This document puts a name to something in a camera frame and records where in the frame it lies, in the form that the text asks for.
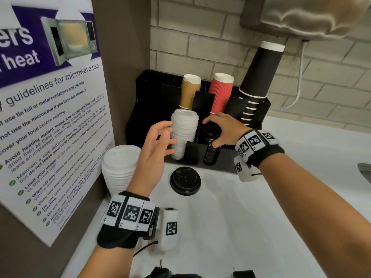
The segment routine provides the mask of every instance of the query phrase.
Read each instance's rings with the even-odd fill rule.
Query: black cup organizer
[[[150,127],[163,120],[171,120],[171,115],[179,108],[181,83],[183,76],[172,75],[154,70],[145,70],[136,79],[137,101],[126,126],[126,140],[128,145],[136,145],[142,148]],[[215,94],[207,93],[211,82],[202,80],[200,92],[196,92],[192,110],[199,117],[199,124],[194,142],[187,142],[184,157],[175,160],[166,156],[165,161],[174,164],[186,164],[198,168],[218,170],[236,173],[234,158],[237,156],[234,146],[224,145],[221,147],[219,157],[213,165],[203,162],[207,144],[200,135],[202,121],[210,115]],[[225,107],[227,113],[239,120],[248,105],[248,100],[239,98],[239,89],[234,86],[231,97]],[[262,122],[271,103],[267,98],[261,102],[250,121],[250,127],[262,128]]]

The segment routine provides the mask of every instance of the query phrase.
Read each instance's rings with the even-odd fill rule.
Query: brown paper cup
[[[194,95],[201,88],[201,78],[196,75],[185,74],[181,88],[182,94],[179,106],[184,109],[192,109]]]

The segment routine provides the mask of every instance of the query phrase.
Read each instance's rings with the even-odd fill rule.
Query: microwave image
[[[55,64],[98,52],[93,22],[41,17]]]

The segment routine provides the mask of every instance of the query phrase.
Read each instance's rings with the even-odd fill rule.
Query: black cup lid
[[[218,126],[218,124],[211,121],[206,124],[202,124],[202,131],[204,135],[215,138],[218,138],[221,134],[221,128]]]
[[[180,167],[171,174],[170,186],[176,193],[190,196],[200,189],[201,178],[193,168]]]

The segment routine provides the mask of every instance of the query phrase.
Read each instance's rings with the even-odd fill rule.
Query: cable
[[[296,97],[295,97],[294,101],[287,106],[282,106],[282,107],[277,107],[277,108],[272,107],[272,110],[284,110],[284,109],[290,108],[291,106],[293,106],[298,101],[299,96],[300,96],[301,81],[302,81],[302,76],[303,76],[304,50],[305,50],[305,46],[306,46],[307,43],[308,43],[308,41],[303,40],[303,46],[302,46],[302,50],[301,50],[301,54],[300,54],[300,63],[299,63],[298,90],[296,92]]]
[[[149,246],[151,246],[151,245],[155,245],[155,244],[158,244],[158,241],[153,241],[152,243],[149,243],[148,245],[144,246],[143,248],[141,248],[138,252],[136,252],[136,253],[134,254],[134,257],[135,257],[137,254],[139,254],[141,251],[143,251],[145,248],[147,248],[147,247],[149,247]]]

